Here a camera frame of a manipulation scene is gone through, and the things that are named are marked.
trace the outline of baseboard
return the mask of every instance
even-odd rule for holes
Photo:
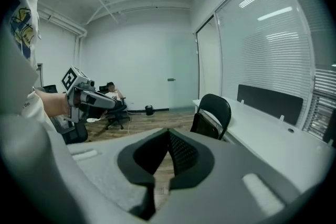
[[[130,113],[146,113],[146,110],[127,110]],[[169,111],[169,109],[153,109],[154,112]]]

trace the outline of horizontal blind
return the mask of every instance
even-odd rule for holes
[[[336,71],[317,69],[313,98],[304,130],[321,139],[336,109]]]
[[[238,85],[278,91],[307,107],[311,51],[296,0],[228,0],[217,11],[222,44],[222,96],[237,99]]]

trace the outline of black trash bin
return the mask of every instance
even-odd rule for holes
[[[145,109],[146,109],[146,115],[147,115],[147,116],[150,116],[150,115],[153,115],[153,114],[154,114],[153,106],[151,106],[151,105],[146,105],[146,106],[145,106]]]

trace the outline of white table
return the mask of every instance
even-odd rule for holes
[[[232,111],[227,132],[238,142],[286,176],[301,192],[324,179],[335,157],[334,148],[271,115],[224,98]],[[200,100],[193,103],[198,108]],[[220,125],[212,114],[206,114]]]

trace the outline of black perforated mesh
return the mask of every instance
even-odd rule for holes
[[[172,133],[170,133],[169,153],[173,159],[176,176],[194,166],[198,159],[198,151]]]

